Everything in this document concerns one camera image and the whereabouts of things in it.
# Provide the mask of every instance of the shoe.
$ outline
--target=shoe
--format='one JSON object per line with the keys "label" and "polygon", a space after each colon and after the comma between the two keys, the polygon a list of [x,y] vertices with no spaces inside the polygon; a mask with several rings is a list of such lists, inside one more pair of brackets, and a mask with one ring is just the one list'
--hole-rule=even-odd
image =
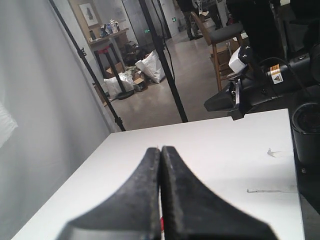
{"label": "shoe", "polygon": [[202,39],[203,37],[204,37],[204,36],[202,36],[202,35],[198,35],[198,36],[195,36],[194,39],[195,39],[195,40],[197,40],[197,39]]}

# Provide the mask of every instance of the bar stool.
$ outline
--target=bar stool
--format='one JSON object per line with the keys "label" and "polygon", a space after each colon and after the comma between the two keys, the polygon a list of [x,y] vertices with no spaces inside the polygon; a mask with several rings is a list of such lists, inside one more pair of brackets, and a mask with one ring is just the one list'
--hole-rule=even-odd
{"label": "bar stool", "polygon": [[197,16],[196,13],[192,12],[191,15],[194,18],[197,26],[199,27],[208,46],[212,45],[216,81],[217,81],[217,85],[218,85],[218,90],[220,92],[222,90],[221,81],[226,80],[228,77],[221,76],[221,71],[223,69],[221,68],[221,65],[219,64],[217,44],[222,43],[226,40],[230,40],[232,38],[236,38],[239,43],[239,46],[241,46],[243,44],[243,39],[241,37],[241,33],[244,28],[241,23],[235,23],[235,24],[223,27],[219,30],[214,30],[214,28],[212,27],[212,31],[209,32],[208,29],[210,29],[210,28],[207,29],[205,27],[205,25],[201,22],[200,18]]}

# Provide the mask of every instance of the stool leg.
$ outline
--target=stool leg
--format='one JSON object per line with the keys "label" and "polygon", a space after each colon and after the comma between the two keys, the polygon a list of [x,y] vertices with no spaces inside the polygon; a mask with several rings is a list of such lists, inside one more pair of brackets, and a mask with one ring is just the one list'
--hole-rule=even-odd
{"label": "stool leg", "polygon": [[239,47],[241,47],[241,46],[244,44],[244,40],[242,39],[241,34],[238,34],[238,35],[236,36],[236,39],[237,39],[237,41],[238,41]]}
{"label": "stool leg", "polygon": [[217,46],[215,44],[212,45],[212,52],[213,52],[213,57],[214,57],[214,68],[215,68],[215,74],[216,74],[216,82],[218,84],[218,90],[219,90],[219,92],[221,92],[222,85],[221,85],[221,77],[220,77],[220,67],[219,67]]}

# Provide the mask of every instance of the metal stand base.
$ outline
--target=metal stand base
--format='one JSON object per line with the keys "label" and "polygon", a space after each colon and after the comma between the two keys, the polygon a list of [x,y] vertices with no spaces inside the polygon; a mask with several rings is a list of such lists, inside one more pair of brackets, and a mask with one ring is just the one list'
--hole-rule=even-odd
{"label": "metal stand base", "polygon": [[131,97],[133,94],[135,94],[135,90],[121,92],[118,94],[118,96],[116,98],[119,100],[124,100],[124,99]]}

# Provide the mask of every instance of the red object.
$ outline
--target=red object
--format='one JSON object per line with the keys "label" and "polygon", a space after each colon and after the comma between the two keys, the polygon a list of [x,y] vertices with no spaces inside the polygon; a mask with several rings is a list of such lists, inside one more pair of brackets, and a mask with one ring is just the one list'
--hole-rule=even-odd
{"label": "red object", "polygon": [[108,50],[109,48],[110,48],[110,46],[106,46],[104,49],[99,50],[98,54],[106,54],[106,53],[108,53],[109,52],[109,50]]}
{"label": "red object", "polygon": [[161,221],[161,232],[163,232],[165,230],[165,225],[164,225],[164,218],[160,218]]}

